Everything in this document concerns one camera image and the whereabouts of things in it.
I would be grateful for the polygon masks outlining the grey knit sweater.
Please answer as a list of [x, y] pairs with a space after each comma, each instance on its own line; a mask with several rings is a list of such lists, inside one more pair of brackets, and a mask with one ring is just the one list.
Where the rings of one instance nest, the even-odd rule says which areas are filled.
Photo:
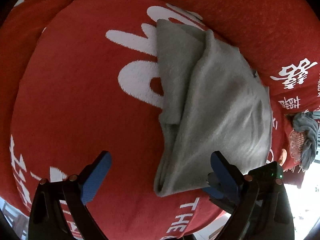
[[272, 141], [269, 91], [239, 49], [211, 30], [167, 20], [157, 22], [156, 33], [164, 152], [155, 193], [205, 187], [214, 151], [242, 173], [265, 165]]

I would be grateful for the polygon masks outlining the crumpled grey cloth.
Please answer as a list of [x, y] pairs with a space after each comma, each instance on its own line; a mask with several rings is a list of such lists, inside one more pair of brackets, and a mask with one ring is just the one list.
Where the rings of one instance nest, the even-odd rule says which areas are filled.
[[300, 112], [293, 117], [293, 129], [306, 136], [302, 146], [301, 167], [308, 170], [317, 155], [319, 143], [319, 111]]

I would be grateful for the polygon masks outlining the red blanket with white characters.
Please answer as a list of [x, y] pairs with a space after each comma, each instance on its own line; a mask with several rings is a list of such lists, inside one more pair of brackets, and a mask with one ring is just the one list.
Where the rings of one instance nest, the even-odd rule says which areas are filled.
[[186, 24], [239, 49], [268, 88], [267, 161], [300, 164], [287, 116], [319, 109], [319, 19], [306, 0], [18, 0], [1, 26], [1, 197], [29, 217], [41, 179], [102, 151], [87, 209], [107, 239], [176, 239], [222, 215], [203, 188], [154, 191], [164, 152], [156, 27]]

